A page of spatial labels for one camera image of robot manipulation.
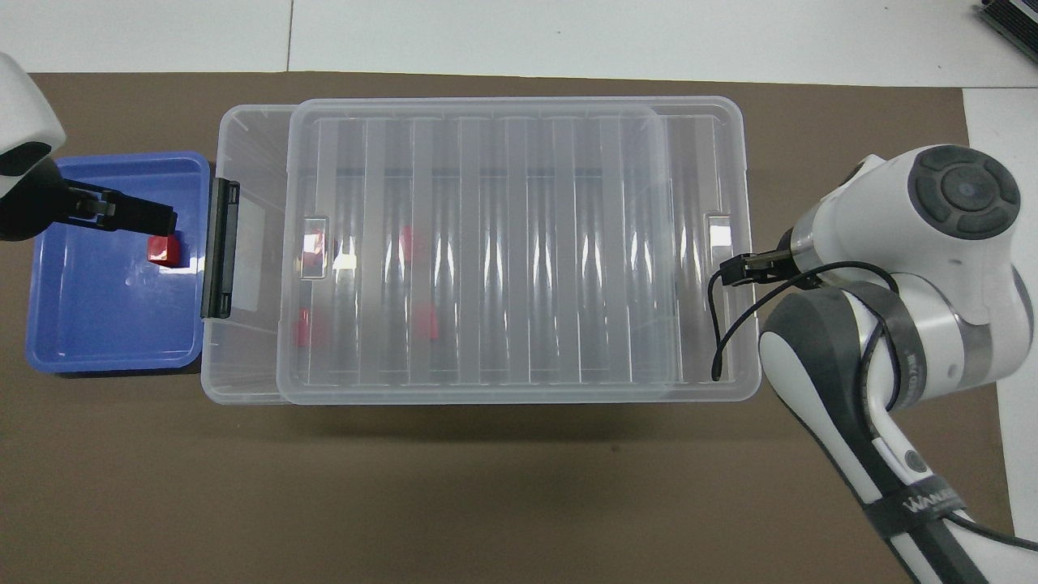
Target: red cube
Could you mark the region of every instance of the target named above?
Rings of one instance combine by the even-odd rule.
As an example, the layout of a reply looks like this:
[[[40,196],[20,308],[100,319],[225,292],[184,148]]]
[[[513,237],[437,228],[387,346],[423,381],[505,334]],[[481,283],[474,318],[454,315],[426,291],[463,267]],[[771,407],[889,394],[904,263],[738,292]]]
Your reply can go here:
[[[180,266],[181,243],[176,240],[176,233],[153,234],[147,238],[147,260],[167,268]]]

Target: black clip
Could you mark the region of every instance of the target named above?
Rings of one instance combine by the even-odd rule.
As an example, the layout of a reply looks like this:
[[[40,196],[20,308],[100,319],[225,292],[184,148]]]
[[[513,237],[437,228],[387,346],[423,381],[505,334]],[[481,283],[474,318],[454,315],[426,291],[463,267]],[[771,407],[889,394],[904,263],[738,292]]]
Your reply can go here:
[[[126,229],[147,234],[169,234],[176,228],[173,207],[124,194],[117,190],[65,178],[74,196],[66,216],[56,220],[101,230]]]
[[[209,235],[202,274],[201,317],[230,316],[235,285],[235,249],[238,241],[238,200],[241,185],[217,176],[209,202]]]
[[[720,272],[720,282],[725,285],[785,281],[799,273],[789,249],[740,253],[721,261],[717,271]]]

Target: brown surface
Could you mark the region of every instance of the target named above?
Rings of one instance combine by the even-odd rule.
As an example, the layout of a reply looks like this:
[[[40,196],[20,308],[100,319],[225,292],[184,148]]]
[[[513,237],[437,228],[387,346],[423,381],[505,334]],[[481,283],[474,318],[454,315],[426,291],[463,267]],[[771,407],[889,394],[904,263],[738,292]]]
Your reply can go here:
[[[756,246],[865,154],[966,141],[954,89],[403,75],[39,75],[62,155],[216,152],[241,103],[719,93]],[[907,582],[768,387],[744,404],[229,408],[197,376],[61,380],[22,356],[31,243],[0,252],[4,582]],[[902,416],[1009,527],[994,392]]]

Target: black strap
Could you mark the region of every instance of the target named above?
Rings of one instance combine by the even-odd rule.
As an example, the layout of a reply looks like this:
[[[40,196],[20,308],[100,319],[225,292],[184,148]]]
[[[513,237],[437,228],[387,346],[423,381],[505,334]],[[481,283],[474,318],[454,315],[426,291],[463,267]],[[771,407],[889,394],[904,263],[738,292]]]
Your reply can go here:
[[[869,309],[892,341],[898,385],[887,408],[900,410],[919,401],[926,388],[926,356],[919,330],[904,303],[890,289],[868,281],[852,281],[840,287]]]
[[[929,476],[865,505],[865,516],[883,539],[940,521],[965,508],[959,495],[937,475]]]

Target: black circular button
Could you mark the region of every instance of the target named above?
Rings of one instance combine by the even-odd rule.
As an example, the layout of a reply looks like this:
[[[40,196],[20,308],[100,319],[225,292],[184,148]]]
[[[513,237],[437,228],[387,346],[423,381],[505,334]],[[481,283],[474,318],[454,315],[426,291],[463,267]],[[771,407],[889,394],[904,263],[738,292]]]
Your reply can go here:
[[[926,463],[923,462],[923,457],[919,455],[919,452],[916,452],[914,450],[905,452],[905,465],[917,473],[926,472]]]
[[[980,211],[994,200],[999,183],[976,164],[957,166],[940,179],[940,192],[949,202],[963,211]]]
[[[908,197],[920,218],[957,239],[996,237],[1020,212],[1012,174],[990,156],[959,145],[926,148],[908,172]]]

